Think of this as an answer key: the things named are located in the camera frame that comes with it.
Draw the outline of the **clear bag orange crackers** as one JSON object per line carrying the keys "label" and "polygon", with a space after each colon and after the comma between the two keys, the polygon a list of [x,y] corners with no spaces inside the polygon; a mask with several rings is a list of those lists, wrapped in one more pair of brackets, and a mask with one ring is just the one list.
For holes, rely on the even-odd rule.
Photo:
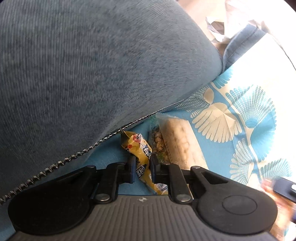
{"label": "clear bag orange crackers", "polygon": [[284,240],[285,232],[288,229],[295,210],[295,204],[279,194],[276,194],[273,191],[271,180],[263,180],[261,188],[275,201],[277,205],[277,218],[270,232],[276,239]]}

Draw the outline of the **clear rice cake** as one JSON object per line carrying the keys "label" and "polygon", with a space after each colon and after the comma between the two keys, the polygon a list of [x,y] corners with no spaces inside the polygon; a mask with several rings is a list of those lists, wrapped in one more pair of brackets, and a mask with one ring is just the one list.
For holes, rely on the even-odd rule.
{"label": "clear rice cake", "polygon": [[163,136],[170,162],[181,169],[192,166],[208,169],[203,152],[188,120],[158,113],[156,119]]}

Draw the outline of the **yellow snack packet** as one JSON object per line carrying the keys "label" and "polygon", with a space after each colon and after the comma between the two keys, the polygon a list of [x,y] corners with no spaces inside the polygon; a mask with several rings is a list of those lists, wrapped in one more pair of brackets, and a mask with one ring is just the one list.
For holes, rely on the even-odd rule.
{"label": "yellow snack packet", "polygon": [[152,148],[141,133],[123,131],[121,133],[121,146],[136,157],[136,173],[149,191],[154,195],[168,195],[168,187],[165,184],[154,184],[152,181],[149,162]]}

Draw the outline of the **green nut snack packet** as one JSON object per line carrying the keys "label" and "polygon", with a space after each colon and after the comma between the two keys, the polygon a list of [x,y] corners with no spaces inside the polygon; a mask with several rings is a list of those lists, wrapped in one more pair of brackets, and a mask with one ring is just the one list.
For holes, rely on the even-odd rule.
{"label": "green nut snack packet", "polygon": [[148,142],[160,163],[171,162],[158,120],[155,116],[150,118]]}

